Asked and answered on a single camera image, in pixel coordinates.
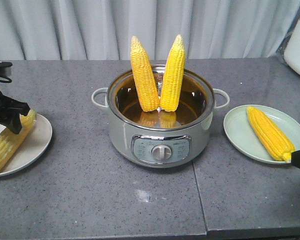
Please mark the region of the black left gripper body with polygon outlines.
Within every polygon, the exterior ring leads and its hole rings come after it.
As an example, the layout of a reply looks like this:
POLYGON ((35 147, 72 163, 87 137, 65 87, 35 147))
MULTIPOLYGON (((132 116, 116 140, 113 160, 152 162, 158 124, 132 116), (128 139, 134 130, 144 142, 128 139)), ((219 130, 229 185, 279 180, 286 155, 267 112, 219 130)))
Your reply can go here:
MULTIPOLYGON (((11 83, 11 62, 0 61, 0 83, 11 83)), ((30 107, 26 102, 20 102, 4 95, 0 91, 0 125, 12 133, 19 134, 22 129, 20 116, 27 116, 30 107)))

